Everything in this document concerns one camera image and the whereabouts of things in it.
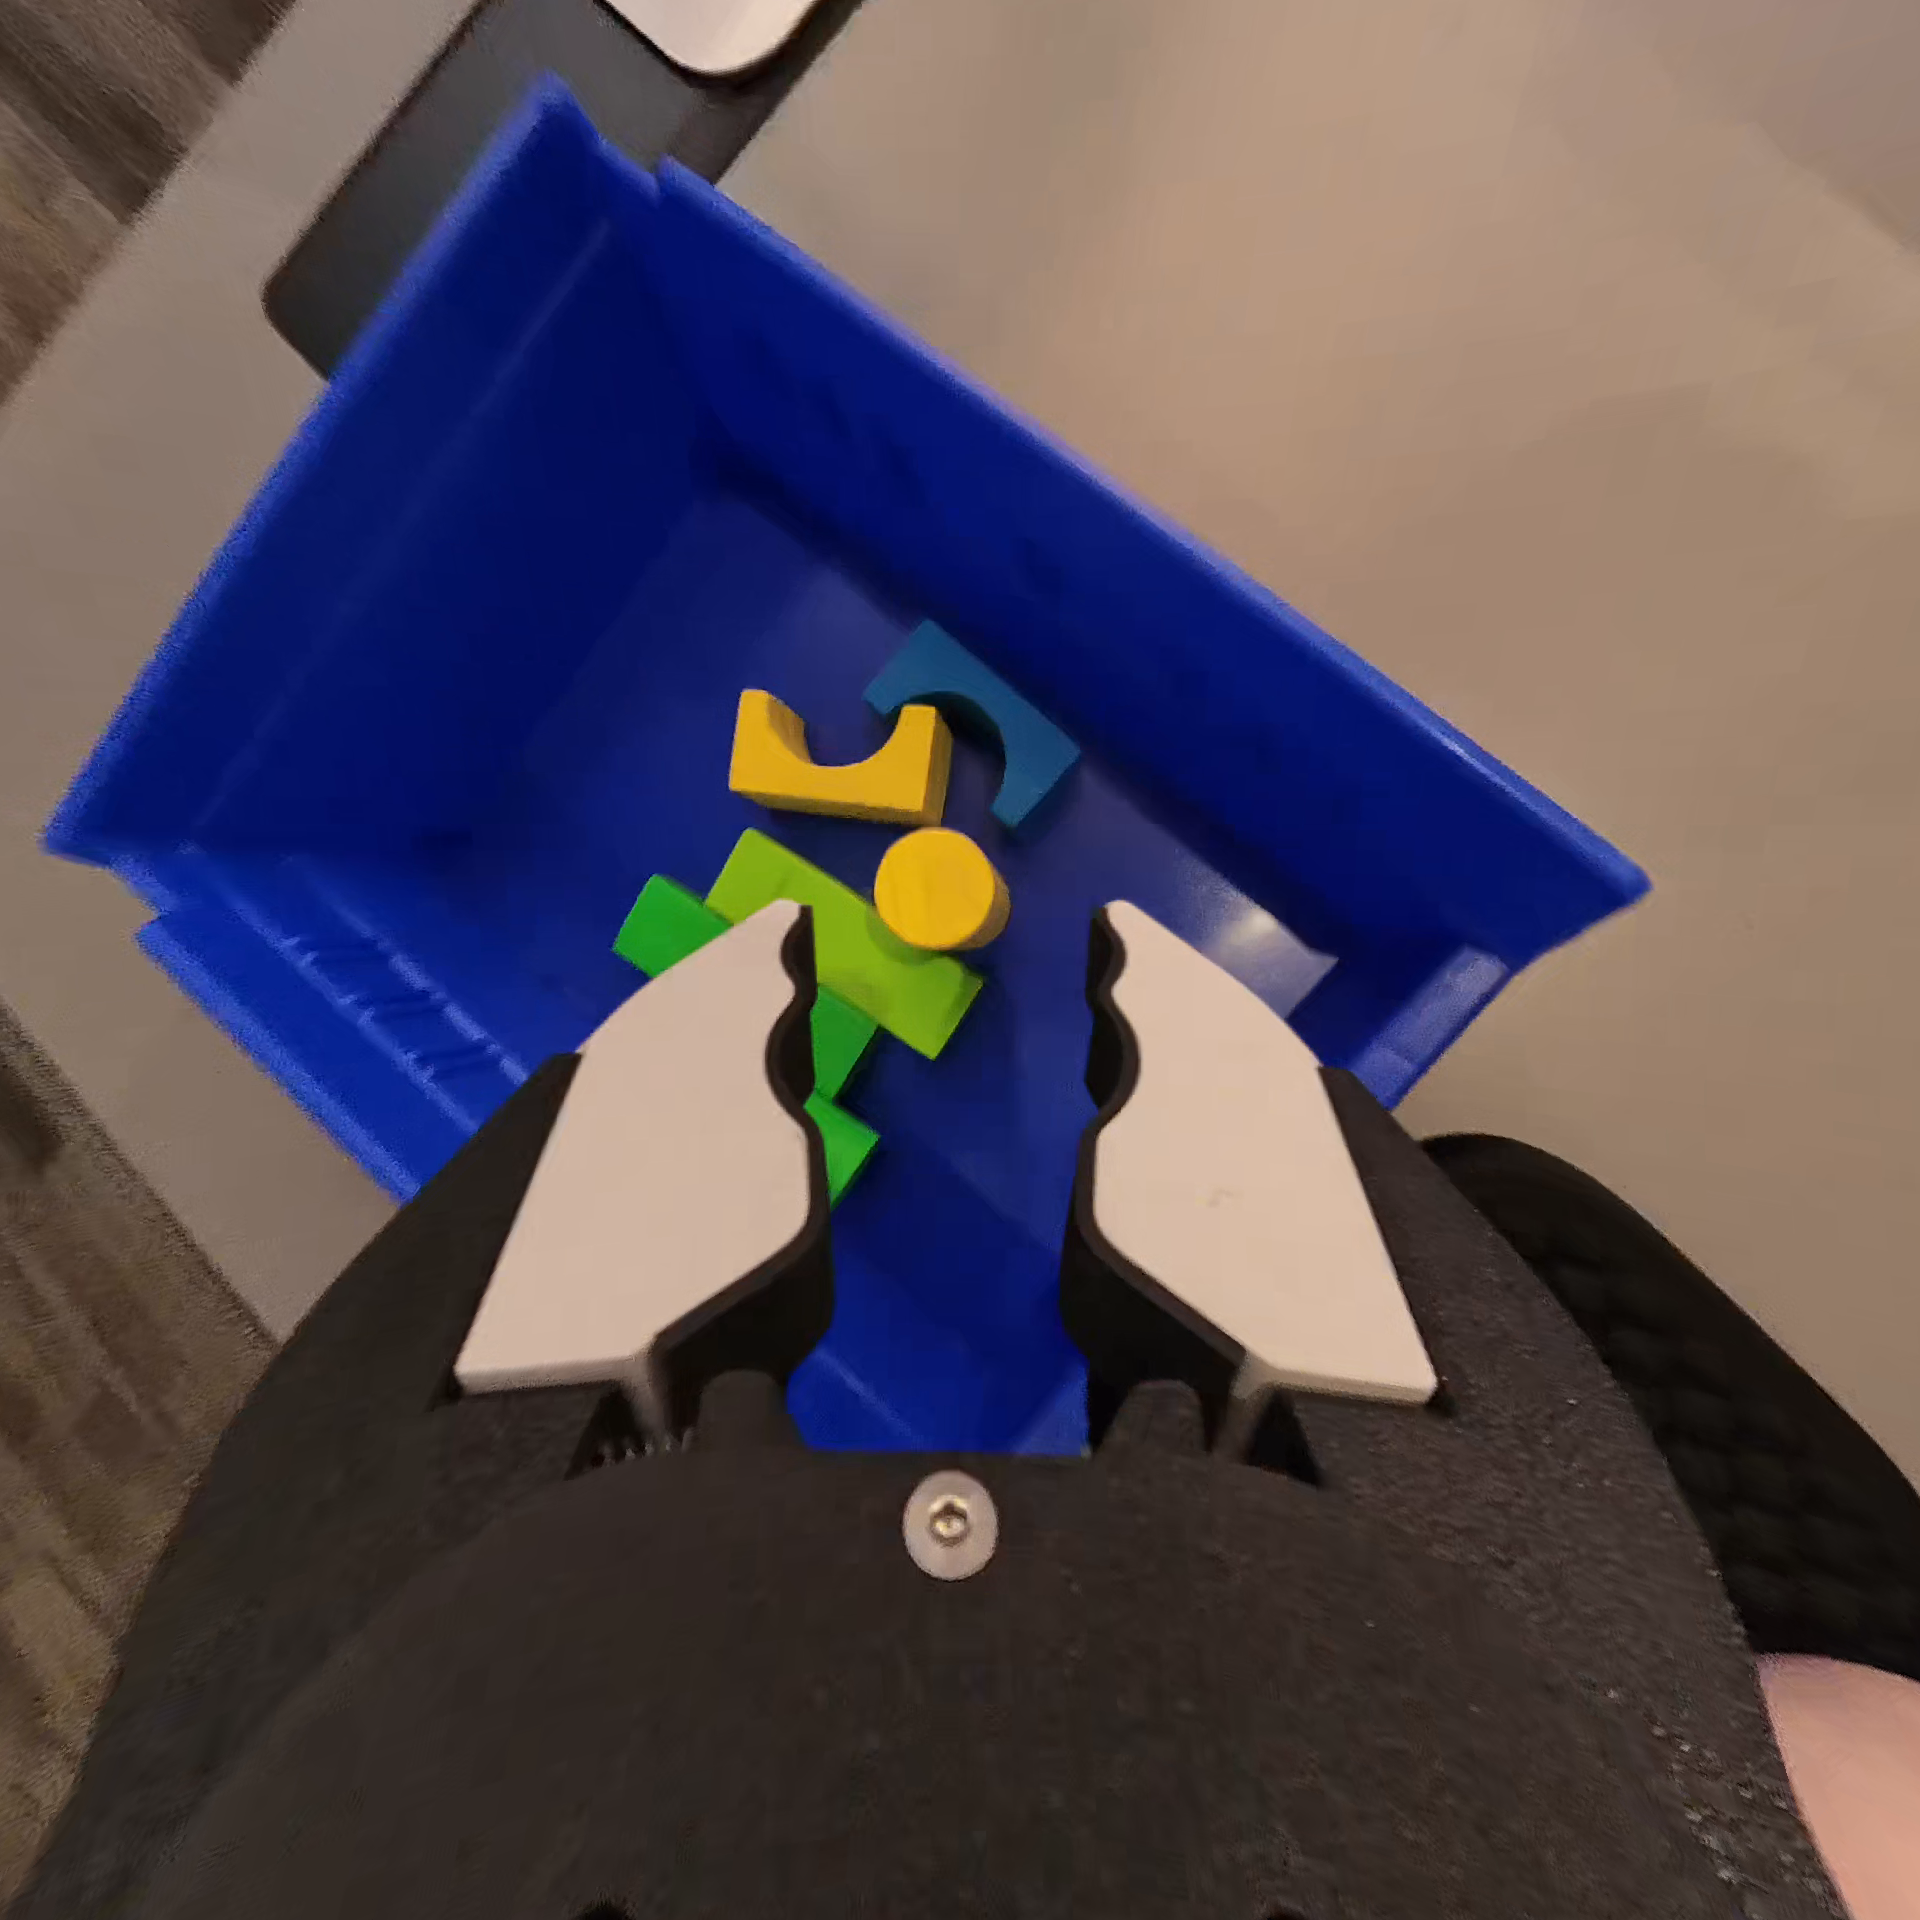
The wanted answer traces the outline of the blue plastic bin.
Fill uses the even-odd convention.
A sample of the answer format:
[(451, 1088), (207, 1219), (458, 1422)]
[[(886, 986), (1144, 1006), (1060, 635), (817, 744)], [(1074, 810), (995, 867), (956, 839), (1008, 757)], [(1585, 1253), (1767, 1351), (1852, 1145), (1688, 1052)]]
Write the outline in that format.
[(46, 829), (352, 1163), (412, 1199), (642, 975), (653, 876), (757, 829), (865, 895), (878, 827), (728, 788), (740, 694), (834, 761), (922, 622), (1081, 749), (934, 1058), (880, 1033), (802, 1433), (1060, 1454), (1053, 1307), (1090, 924), (1136, 902), (1396, 1106), (1651, 890), (1595, 829), (706, 182), (540, 88), (472, 169)]

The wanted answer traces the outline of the wooden document stand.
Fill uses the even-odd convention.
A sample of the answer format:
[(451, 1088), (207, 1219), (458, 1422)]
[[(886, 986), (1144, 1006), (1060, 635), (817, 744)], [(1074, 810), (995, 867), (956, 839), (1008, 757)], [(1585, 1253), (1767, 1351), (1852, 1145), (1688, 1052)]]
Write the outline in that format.
[(841, 31), (831, 2), (600, 2), (640, 46), (696, 84), (757, 84), (810, 62)]

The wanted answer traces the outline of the black mesh pad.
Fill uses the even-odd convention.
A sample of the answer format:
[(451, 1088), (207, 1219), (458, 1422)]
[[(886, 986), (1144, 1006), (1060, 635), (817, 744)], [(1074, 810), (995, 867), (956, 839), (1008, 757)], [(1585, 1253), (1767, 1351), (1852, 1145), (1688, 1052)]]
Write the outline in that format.
[(1595, 1347), (1662, 1454), (1759, 1654), (1919, 1677), (1919, 1495), (1647, 1217), (1490, 1135), (1426, 1154)]

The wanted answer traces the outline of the blue arch block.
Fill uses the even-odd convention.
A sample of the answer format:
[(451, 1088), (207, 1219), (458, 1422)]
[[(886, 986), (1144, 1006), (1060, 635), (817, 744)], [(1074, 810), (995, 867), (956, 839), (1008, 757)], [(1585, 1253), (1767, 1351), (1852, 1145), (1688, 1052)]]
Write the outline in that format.
[(997, 744), (1002, 773), (993, 821), (1022, 839), (1039, 832), (1083, 767), (1081, 747), (1016, 685), (946, 629), (924, 620), (862, 691), (877, 716), (936, 708), (958, 733)]

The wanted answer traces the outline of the person's right forearm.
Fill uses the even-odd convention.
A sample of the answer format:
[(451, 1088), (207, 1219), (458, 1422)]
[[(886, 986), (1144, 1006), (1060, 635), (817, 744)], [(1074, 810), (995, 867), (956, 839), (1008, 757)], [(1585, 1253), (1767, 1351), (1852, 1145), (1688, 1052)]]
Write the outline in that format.
[(1812, 1654), (1759, 1682), (1803, 1823), (1855, 1919), (1919, 1915), (1919, 1684)]

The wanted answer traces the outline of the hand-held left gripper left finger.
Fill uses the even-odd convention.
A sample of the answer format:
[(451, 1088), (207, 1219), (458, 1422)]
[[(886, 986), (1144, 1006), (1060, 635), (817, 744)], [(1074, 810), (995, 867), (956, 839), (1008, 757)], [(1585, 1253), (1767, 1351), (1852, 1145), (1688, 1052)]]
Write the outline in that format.
[(837, 1304), (810, 910), (775, 900), (581, 1046), (452, 1364), (464, 1396), (788, 1389)]

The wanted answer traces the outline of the lime green plank block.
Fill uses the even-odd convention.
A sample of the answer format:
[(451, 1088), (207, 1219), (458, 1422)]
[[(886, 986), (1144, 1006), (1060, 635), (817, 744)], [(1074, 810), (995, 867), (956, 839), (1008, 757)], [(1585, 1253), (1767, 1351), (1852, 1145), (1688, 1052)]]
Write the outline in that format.
[(706, 905), (732, 924), (776, 900), (809, 909), (818, 984), (926, 1060), (940, 1058), (984, 993), (956, 958), (890, 935), (867, 895), (761, 829), (734, 843)]

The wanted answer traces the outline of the yellow arch block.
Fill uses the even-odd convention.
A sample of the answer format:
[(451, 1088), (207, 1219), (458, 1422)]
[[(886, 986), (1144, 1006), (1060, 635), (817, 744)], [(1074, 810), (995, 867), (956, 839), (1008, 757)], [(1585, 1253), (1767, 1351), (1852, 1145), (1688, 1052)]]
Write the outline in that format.
[(944, 823), (953, 763), (949, 720), (931, 704), (898, 708), (882, 747), (858, 763), (818, 763), (804, 720), (765, 688), (739, 696), (728, 788), (771, 810), (909, 831)]

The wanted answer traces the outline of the yellow cylinder block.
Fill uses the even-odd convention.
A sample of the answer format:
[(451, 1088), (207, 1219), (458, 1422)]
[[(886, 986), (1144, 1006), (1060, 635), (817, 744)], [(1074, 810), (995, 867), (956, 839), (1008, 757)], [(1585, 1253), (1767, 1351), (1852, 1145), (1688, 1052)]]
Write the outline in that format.
[(1013, 918), (1013, 893), (964, 831), (905, 829), (877, 864), (873, 906), (884, 938), (922, 955), (993, 947)]

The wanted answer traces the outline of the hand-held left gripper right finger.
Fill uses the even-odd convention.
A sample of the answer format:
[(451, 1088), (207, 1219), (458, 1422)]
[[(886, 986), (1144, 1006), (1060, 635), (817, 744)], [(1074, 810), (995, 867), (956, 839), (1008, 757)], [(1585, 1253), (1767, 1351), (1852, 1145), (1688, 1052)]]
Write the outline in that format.
[(1293, 1027), (1130, 902), (1089, 932), (1092, 1119), (1064, 1235), (1064, 1331), (1092, 1412), (1178, 1382), (1425, 1409), (1443, 1380)]

